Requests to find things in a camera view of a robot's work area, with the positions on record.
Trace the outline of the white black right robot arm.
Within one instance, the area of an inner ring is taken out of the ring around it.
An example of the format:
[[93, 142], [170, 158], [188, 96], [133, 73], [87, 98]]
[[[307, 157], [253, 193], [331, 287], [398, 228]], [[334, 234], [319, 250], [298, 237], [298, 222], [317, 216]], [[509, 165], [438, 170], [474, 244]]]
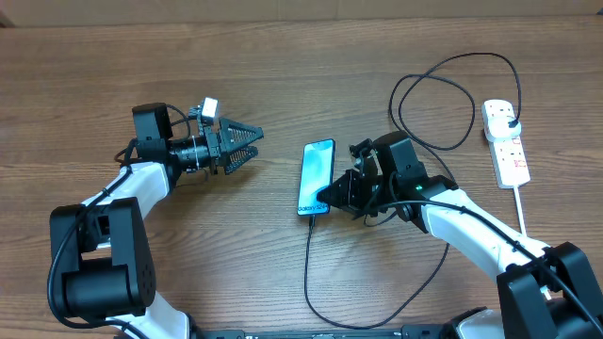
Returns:
[[388, 209], [461, 252], [496, 285], [499, 308], [443, 325], [442, 338], [599, 338], [602, 292], [585, 253], [551, 247], [473, 203], [449, 178], [429, 176], [401, 131], [350, 146], [353, 169], [321, 189], [320, 202], [354, 214]]

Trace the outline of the black Samsung smartphone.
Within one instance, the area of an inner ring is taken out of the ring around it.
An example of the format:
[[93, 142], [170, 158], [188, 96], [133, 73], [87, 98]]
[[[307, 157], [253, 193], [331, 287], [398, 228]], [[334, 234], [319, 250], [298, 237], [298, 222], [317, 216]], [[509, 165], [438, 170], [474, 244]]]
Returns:
[[301, 180], [297, 214], [327, 214], [330, 206], [318, 199], [318, 193], [332, 183], [335, 142], [333, 139], [305, 144], [301, 163]]

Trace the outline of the white power strip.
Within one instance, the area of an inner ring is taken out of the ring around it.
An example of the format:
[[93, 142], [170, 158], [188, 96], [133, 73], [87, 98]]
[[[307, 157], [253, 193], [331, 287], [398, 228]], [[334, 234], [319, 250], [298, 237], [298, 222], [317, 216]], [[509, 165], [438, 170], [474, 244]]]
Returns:
[[[481, 106], [483, 123], [487, 116], [515, 119], [513, 105], [510, 102], [491, 99]], [[493, 159], [497, 185], [500, 188], [520, 187], [530, 181], [526, 155], [520, 136], [501, 142], [489, 142]]]

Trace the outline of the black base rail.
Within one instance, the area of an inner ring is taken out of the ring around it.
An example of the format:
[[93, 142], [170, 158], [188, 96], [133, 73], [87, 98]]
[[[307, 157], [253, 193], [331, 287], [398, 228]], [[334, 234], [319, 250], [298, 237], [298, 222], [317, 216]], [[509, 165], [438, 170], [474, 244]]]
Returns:
[[135, 317], [132, 324], [143, 338], [185, 339], [503, 339], [500, 314], [478, 308], [445, 324], [404, 325], [399, 329], [372, 330], [313, 330], [313, 331], [203, 331], [195, 326], [190, 316], [179, 313], [172, 324], [169, 316]]

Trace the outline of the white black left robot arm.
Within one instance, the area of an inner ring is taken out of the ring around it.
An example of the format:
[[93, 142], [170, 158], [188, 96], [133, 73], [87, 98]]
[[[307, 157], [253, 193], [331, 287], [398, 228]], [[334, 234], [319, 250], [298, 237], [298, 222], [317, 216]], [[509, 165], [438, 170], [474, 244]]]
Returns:
[[133, 107], [136, 135], [114, 159], [118, 176], [79, 204], [50, 215], [52, 262], [47, 301], [55, 319], [77, 330], [115, 327], [130, 338], [200, 338], [191, 315], [158, 292], [144, 219], [169, 196], [184, 173], [231, 174], [256, 157], [261, 128], [220, 117], [205, 98], [180, 122], [175, 138], [173, 105]]

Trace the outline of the white charger plug adapter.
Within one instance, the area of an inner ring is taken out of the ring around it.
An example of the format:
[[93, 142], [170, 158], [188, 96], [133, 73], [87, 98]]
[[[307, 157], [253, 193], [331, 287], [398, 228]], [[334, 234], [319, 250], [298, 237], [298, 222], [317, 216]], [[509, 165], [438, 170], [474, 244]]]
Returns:
[[519, 137], [521, 132], [521, 123], [514, 119], [509, 119], [507, 116], [487, 116], [484, 121], [484, 134], [489, 142], [501, 142]]

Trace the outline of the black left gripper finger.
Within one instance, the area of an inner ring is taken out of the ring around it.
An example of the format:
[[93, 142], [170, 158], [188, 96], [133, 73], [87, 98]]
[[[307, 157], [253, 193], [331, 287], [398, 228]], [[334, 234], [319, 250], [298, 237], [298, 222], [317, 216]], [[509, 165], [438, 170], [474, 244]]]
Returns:
[[220, 141], [226, 149], [242, 149], [263, 137], [260, 127], [220, 118]]
[[240, 169], [246, 162], [258, 156], [258, 149], [254, 146], [246, 146], [233, 153], [227, 154], [221, 166], [225, 175], [230, 175]]

